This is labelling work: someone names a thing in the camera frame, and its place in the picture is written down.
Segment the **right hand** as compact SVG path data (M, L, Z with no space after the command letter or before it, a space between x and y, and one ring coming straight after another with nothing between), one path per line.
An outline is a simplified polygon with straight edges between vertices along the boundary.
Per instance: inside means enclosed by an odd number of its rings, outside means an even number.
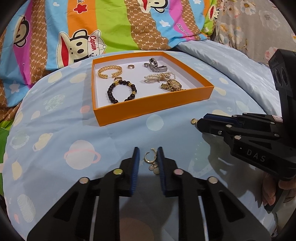
M276 200L275 193L278 187L282 190L288 190L288 195L285 200L290 201L295 197L295 177L289 181L280 180L276 182L270 174L264 172L262 180L262 202L264 206L267 204L274 205Z

